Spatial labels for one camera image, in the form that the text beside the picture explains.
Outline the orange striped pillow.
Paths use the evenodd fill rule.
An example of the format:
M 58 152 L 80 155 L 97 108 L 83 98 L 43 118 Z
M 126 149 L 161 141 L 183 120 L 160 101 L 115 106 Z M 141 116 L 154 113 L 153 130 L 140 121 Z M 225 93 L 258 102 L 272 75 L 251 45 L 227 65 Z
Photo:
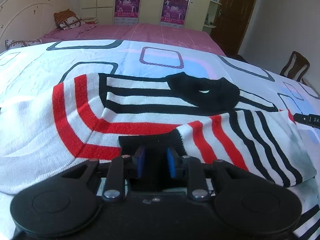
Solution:
M 81 25 L 81 19 L 70 9 L 55 12 L 54 20 L 57 27 L 59 27 L 61 30 L 73 29 Z

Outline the dark brown wooden door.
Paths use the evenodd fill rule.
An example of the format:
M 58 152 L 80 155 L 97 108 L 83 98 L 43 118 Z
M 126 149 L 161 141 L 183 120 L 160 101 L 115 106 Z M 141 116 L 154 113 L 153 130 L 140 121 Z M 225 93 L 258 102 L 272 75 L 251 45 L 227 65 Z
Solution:
M 226 56 L 238 54 L 249 25 L 256 0 L 220 0 L 211 38 Z

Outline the pink bed cover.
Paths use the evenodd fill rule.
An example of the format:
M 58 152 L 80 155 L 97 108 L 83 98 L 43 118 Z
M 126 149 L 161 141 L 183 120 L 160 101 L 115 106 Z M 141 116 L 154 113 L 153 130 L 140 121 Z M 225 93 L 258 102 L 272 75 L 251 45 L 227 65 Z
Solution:
M 41 37 L 43 43 L 69 40 L 129 40 L 167 44 L 224 56 L 204 31 L 139 23 L 135 25 L 84 24 L 73 29 L 55 29 Z

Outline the cream curved headboard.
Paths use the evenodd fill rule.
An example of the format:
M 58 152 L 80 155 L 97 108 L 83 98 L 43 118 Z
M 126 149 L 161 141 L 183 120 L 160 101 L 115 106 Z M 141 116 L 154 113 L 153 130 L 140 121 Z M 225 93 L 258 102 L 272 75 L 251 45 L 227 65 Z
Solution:
M 1 3 L 1 52 L 6 40 L 34 40 L 56 29 L 54 13 L 72 9 L 69 0 L 4 0 Z

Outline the cream open corner shelf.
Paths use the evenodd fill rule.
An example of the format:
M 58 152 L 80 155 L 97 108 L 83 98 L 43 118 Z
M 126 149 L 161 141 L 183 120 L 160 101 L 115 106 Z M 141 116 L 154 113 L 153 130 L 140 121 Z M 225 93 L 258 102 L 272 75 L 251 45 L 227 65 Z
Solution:
M 210 0 L 209 7 L 206 14 L 206 19 L 203 25 L 203 31 L 210 35 L 215 26 L 215 18 L 222 3 L 220 0 Z

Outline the floral pillow by headboard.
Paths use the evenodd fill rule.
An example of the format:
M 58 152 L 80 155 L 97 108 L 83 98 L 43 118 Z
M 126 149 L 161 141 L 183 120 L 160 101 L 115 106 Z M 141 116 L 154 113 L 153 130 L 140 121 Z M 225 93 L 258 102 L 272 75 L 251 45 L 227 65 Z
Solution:
M 15 48 L 23 48 L 29 47 L 34 45 L 42 44 L 41 39 L 36 40 L 6 40 L 5 41 L 5 48 L 6 50 L 15 49 Z

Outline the dark wooden chair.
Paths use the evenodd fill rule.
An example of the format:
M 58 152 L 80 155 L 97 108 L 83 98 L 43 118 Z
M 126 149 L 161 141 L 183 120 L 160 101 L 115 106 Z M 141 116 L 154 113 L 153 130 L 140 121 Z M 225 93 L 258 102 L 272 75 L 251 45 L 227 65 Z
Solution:
M 310 62 L 299 52 L 293 51 L 280 76 L 300 82 L 310 68 Z

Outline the cream wardrobe with posters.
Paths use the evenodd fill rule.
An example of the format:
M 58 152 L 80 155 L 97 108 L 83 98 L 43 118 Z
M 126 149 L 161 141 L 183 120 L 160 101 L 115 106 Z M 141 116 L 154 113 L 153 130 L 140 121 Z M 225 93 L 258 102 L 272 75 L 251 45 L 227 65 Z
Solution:
M 81 0 L 81 16 L 102 25 L 148 23 L 201 31 L 210 0 Z

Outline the red white black striped sweater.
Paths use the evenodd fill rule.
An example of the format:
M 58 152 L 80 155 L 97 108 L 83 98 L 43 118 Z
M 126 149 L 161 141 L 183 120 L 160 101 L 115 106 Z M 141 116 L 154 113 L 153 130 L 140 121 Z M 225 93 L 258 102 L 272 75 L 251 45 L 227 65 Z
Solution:
M 91 73 L 3 102 L 1 192 L 140 145 L 222 159 L 288 187 L 302 202 L 295 235 L 319 239 L 319 175 L 293 115 L 224 78 Z

